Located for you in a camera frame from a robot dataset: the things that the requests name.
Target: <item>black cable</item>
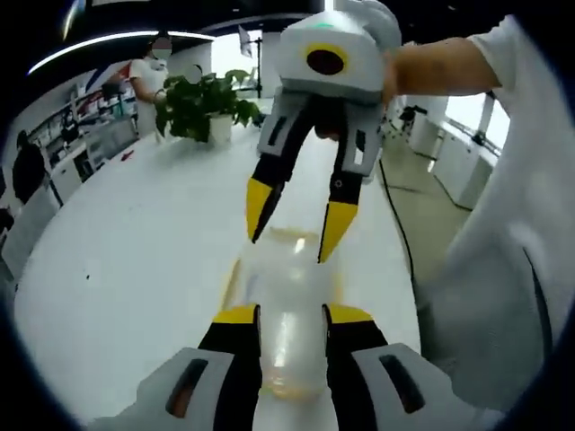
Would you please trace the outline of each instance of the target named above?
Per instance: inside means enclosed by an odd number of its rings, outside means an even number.
[[[407,235],[405,234],[405,230],[403,229],[402,222],[401,222],[399,216],[397,215],[397,210],[395,209],[394,202],[392,201],[392,196],[389,193],[389,185],[387,184],[387,178],[385,177],[385,172],[384,172],[384,165],[381,163],[381,160],[379,160],[379,170],[381,171],[381,176],[384,179],[384,189],[385,189],[385,194],[387,195],[387,200],[389,200],[389,205],[391,206],[392,211],[394,212],[395,220],[397,221],[397,225],[399,226],[399,230],[402,232],[403,242],[405,243],[405,248],[407,249],[407,257],[408,257],[409,262],[410,262],[411,285],[415,286],[415,272],[413,269],[413,256],[411,255],[410,244],[407,241]]]

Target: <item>ceiling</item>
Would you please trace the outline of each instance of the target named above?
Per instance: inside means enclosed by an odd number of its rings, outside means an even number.
[[[82,72],[140,55],[145,42],[140,38],[108,41],[86,47],[56,59],[30,76],[27,71],[49,54],[79,41],[122,31],[196,31],[211,35],[235,31],[234,20],[256,18],[245,23],[247,30],[281,31],[302,13],[323,9],[323,0],[86,0],[83,13],[62,40],[63,22],[72,0],[23,2],[11,11],[4,40],[19,37],[7,47],[12,64],[8,73],[13,92],[9,110],[18,112],[49,89]],[[404,41],[420,43],[450,36],[487,31],[505,14],[502,2],[491,0],[385,0],[396,15]],[[175,40],[174,50],[201,40]]]

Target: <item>floor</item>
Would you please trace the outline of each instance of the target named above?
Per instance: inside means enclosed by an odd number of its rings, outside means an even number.
[[[433,161],[415,154],[404,139],[385,142],[382,163],[410,245],[415,279],[425,282],[437,274],[449,243],[470,211],[453,204],[429,172]]]

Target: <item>window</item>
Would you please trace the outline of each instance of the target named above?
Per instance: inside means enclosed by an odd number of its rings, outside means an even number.
[[[446,116],[475,132],[482,119],[485,97],[485,93],[474,96],[451,96],[447,101]]]
[[[509,130],[509,117],[498,101],[493,104],[493,113],[485,135],[498,148],[503,148]]]
[[[261,37],[261,30],[248,31],[250,40]],[[257,79],[258,57],[257,48],[252,44],[253,58],[248,58],[240,52],[240,36],[237,32],[216,38],[212,42],[212,72],[222,77],[228,70],[242,69],[249,74],[254,71]]]

